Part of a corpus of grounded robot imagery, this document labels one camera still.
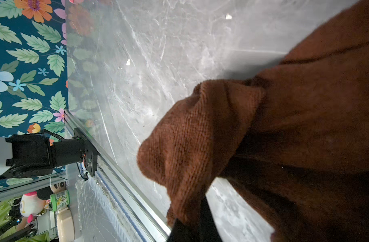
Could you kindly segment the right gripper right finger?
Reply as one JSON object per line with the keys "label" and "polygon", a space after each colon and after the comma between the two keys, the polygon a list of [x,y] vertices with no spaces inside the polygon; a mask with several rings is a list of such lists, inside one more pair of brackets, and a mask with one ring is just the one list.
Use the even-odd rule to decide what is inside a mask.
{"label": "right gripper right finger", "polygon": [[206,197],[201,202],[199,225],[201,242],[222,242]]}

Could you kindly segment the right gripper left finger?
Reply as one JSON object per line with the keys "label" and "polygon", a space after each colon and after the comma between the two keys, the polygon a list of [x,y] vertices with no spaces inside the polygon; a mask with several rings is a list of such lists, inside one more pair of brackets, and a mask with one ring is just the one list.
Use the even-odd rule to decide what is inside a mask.
{"label": "right gripper left finger", "polygon": [[191,242],[191,229],[176,219],[167,242]]}

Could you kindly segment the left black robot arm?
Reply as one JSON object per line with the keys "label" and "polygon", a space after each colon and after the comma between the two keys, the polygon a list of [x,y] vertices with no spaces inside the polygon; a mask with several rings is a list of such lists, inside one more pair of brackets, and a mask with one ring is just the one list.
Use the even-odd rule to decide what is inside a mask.
{"label": "left black robot arm", "polygon": [[52,174],[54,168],[78,162],[83,151],[82,139],[50,144],[47,137],[35,134],[0,137],[0,179]]}

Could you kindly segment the brown cloth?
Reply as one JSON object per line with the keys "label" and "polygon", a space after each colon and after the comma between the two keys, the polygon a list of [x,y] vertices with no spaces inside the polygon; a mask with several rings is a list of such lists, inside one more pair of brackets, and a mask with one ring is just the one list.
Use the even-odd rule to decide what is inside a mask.
{"label": "brown cloth", "polygon": [[164,186],[167,222],[200,242],[217,177],[274,229],[273,242],[369,242],[369,1],[318,27],[247,80],[208,80],[138,151]]}

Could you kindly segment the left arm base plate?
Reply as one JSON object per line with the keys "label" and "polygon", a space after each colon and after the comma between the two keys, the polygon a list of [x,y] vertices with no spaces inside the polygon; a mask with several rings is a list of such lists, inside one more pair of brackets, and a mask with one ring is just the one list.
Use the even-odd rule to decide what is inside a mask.
{"label": "left arm base plate", "polygon": [[99,152],[80,128],[74,128],[74,138],[83,144],[81,159],[85,170],[90,176],[95,176]]}

